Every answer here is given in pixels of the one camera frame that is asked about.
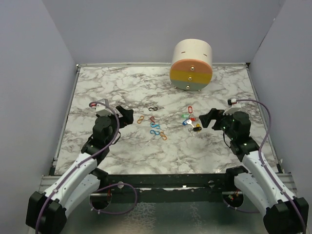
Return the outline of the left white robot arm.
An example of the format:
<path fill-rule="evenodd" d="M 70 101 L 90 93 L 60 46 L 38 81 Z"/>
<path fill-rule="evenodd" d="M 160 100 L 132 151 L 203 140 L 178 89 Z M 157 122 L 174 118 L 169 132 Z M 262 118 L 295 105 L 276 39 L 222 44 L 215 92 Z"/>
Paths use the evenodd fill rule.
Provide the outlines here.
<path fill-rule="evenodd" d="M 59 234 L 69 215 L 92 192 L 106 190 L 105 172 L 97 166 L 117 142 L 121 128 L 134 121 L 134 111 L 117 106 L 115 110 L 104 106 L 106 113 L 97 113 L 92 134 L 70 168 L 44 192 L 34 192 L 28 201 L 26 225 L 37 234 Z"/>

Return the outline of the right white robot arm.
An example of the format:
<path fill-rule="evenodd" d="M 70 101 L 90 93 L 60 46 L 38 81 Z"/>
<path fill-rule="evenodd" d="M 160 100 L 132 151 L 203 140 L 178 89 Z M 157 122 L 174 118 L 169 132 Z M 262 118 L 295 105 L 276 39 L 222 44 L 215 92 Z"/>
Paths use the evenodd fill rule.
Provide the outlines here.
<path fill-rule="evenodd" d="M 249 115 L 242 111 L 226 114 L 212 108 L 199 119 L 203 128 L 215 120 L 212 129 L 230 139 L 230 149 L 243 165 L 227 169 L 224 185 L 230 191 L 239 189 L 248 197 L 261 213 L 267 232 L 306 233 L 309 205 L 305 198 L 297 198 L 273 171 L 250 136 Z"/>

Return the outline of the blue tagged key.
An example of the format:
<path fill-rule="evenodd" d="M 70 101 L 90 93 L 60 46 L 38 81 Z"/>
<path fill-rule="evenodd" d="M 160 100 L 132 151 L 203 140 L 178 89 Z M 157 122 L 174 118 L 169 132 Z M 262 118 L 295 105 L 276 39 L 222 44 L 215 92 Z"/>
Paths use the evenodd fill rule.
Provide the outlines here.
<path fill-rule="evenodd" d="M 185 126 L 185 125 L 191 125 L 191 126 L 193 125 L 193 123 L 192 123 L 192 121 L 191 121 L 190 119 L 184 120 L 182 124 L 183 124 L 184 126 Z"/>

